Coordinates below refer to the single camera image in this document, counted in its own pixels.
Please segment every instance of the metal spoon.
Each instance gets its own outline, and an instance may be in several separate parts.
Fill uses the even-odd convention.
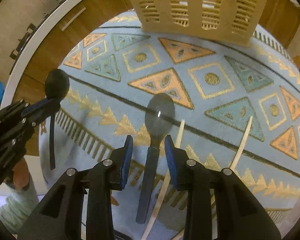
[[[150,134],[150,147],[148,148],[147,153],[136,218],[136,222],[139,224],[144,224],[146,222],[159,160],[160,142],[163,140],[164,136],[170,132],[174,118],[175,107],[170,96],[160,93],[150,100],[145,114],[145,124]]]

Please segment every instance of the beige basket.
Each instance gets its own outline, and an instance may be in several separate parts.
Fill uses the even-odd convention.
[[[144,31],[247,45],[266,0],[131,0]]]

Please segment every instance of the cabinet handle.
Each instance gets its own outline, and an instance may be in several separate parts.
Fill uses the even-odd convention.
[[[80,12],[78,12],[63,28],[62,28],[62,31],[64,31],[66,28],[68,28],[68,26],[80,15],[80,14],[82,14],[83,12],[84,12],[84,10],[85,10],[86,8],[85,7],[83,7],[83,9],[80,11]]]

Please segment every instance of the green clothing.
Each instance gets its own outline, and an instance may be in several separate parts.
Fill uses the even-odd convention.
[[[23,223],[39,203],[32,178],[27,190],[17,192],[11,188],[6,204],[0,207],[0,220],[12,234],[18,234]]]

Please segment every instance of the screw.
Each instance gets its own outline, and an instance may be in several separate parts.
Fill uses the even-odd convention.
[[[110,166],[112,165],[113,161],[110,159],[105,159],[102,163],[104,166]]]
[[[75,169],[74,168],[69,168],[69,169],[67,169],[67,175],[68,176],[72,176],[72,175],[74,175],[75,174]]]
[[[231,169],[226,168],[226,169],[223,169],[223,173],[226,174],[227,176],[229,176],[232,174],[232,171],[231,171]]]
[[[195,160],[192,160],[192,159],[189,159],[186,161],[186,164],[188,166],[195,166],[196,165],[196,161]]]

